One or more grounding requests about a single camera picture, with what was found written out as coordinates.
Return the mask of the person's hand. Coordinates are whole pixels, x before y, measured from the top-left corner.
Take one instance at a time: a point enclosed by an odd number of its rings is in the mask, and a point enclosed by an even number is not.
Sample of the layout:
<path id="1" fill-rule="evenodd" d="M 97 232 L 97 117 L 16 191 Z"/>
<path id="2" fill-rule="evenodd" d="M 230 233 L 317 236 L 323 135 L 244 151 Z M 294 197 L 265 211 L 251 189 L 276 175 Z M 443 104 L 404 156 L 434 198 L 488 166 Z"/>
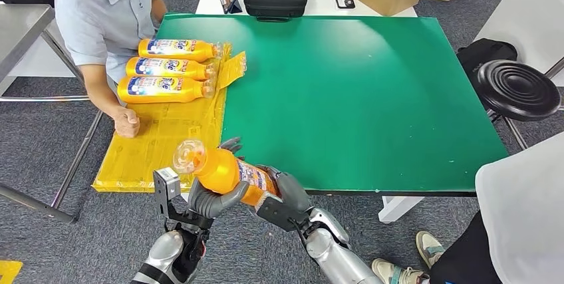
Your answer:
<path id="1" fill-rule="evenodd" d="M 140 119 L 133 110 L 120 106 L 112 115 L 112 119 L 117 135 L 124 138 L 137 136 L 140 129 Z"/>

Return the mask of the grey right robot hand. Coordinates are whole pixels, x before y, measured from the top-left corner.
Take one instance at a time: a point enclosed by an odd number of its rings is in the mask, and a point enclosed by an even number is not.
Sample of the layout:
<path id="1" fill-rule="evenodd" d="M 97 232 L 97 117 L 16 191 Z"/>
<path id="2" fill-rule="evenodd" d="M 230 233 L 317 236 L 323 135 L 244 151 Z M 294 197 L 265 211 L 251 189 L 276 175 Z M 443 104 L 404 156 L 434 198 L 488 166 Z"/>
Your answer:
<path id="1" fill-rule="evenodd" d="M 258 165 L 258 168 L 268 173 L 284 203 L 300 212 L 306 212 L 310 209 L 309 196 L 293 175 L 272 166 Z"/>

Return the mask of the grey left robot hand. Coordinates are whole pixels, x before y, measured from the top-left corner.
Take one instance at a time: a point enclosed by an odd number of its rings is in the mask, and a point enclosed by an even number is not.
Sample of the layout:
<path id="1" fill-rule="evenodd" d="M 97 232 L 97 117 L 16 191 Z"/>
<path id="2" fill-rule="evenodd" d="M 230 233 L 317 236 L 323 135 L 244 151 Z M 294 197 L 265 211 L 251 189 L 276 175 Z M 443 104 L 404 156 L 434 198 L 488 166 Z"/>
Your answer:
<path id="1" fill-rule="evenodd" d="M 246 194 L 248 187 L 249 183 L 243 181 L 239 182 L 232 191 L 218 194 L 203 187 L 196 177 L 188 194 L 188 207 L 205 218 L 214 219 L 224 210 L 238 204 Z"/>

